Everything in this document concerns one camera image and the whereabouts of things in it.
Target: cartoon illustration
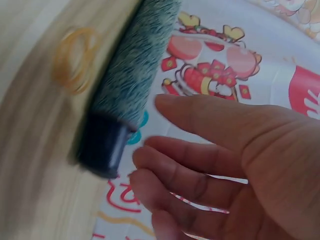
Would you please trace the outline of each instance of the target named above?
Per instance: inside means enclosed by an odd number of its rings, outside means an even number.
[[[287,17],[297,15],[298,22],[308,25],[306,34],[315,39],[320,33],[320,0],[264,0]]]
[[[305,4],[306,0],[264,0],[274,7],[274,10],[288,17],[296,14]]]
[[[178,96],[204,94],[238,101],[238,92],[250,100],[249,87],[239,84],[256,75],[262,56],[246,49],[239,27],[223,26],[223,32],[201,25],[197,16],[180,13],[182,28],[174,31],[163,59],[163,72],[174,70],[174,80],[163,80],[164,92]]]
[[[320,76],[297,67],[289,86],[293,110],[320,120]]]

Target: orange line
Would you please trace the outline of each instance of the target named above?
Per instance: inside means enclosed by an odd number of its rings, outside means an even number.
[[[83,54],[74,70],[71,60],[75,45],[81,43]],[[52,77],[71,94],[83,93],[90,85],[94,73],[93,61],[100,46],[99,34],[89,27],[78,28],[64,38],[53,59]]]
[[[134,225],[138,228],[140,228],[142,231],[144,231],[146,234],[154,237],[155,234],[152,231],[151,228],[149,228],[148,226],[144,225],[142,222],[132,218],[132,217],[111,217],[106,215],[104,212],[99,211],[98,212],[98,217],[105,220],[108,223],[111,224],[130,224],[130,225]]]

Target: teal shape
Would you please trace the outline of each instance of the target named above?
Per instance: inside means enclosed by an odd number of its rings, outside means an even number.
[[[142,118],[142,122],[141,122],[141,124],[140,124],[140,126],[139,126],[139,129],[138,129],[138,131],[136,131],[135,133],[133,133],[133,134],[131,135],[130,139],[129,139],[129,140],[127,141],[127,143],[126,143],[127,145],[135,145],[135,144],[137,144],[137,143],[140,142],[140,140],[141,140],[141,138],[142,138],[142,134],[141,134],[140,129],[141,129],[142,127],[144,127],[145,125],[147,125],[148,120],[149,120],[149,114],[148,114],[147,111],[144,111],[144,113],[143,113],[143,118]]]

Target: knuckle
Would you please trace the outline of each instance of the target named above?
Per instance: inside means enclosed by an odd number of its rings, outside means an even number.
[[[209,179],[210,176],[207,174],[201,174],[198,177],[194,185],[193,201],[199,202],[205,197],[208,191]]]

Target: red printed drawing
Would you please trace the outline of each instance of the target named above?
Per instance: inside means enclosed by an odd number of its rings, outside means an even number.
[[[125,240],[142,240],[142,239],[130,239],[128,236],[126,236]]]
[[[289,100],[293,110],[320,120],[320,75],[297,66],[289,86]]]
[[[105,235],[101,235],[101,234],[97,234],[97,233],[93,233],[92,237],[97,238],[97,239],[106,239]]]
[[[241,96],[250,100],[246,81],[260,71],[262,56],[246,49],[244,31],[225,25],[223,32],[217,32],[185,12],[178,19],[181,28],[173,32],[167,47],[170,57],[161,64],[163,72],[178,69],[173,80],[163,80],[163,91],[178,96],[204,94],[233,101]]]
[[[189,200],[187,200],[187,199],[185,199],[184,197],[182,197],[182,196],[179,196],[179,195],[177,195],[177,194],[175,194],[175,193],[171,193],[173,196],[175,196],[177,199],[179,199],[179,200],[181,200],[181,201],[184,201],[185,203],[187,203],[187,204],[191,204],[191,202],[189,201]]]
[[[106,201],[116,209],[130,213],[141,213],[141,203],[135,197],[131,186],[120,182],[120,180],[118,177],[116,180],[107,182],[110,189],[106,194]]]

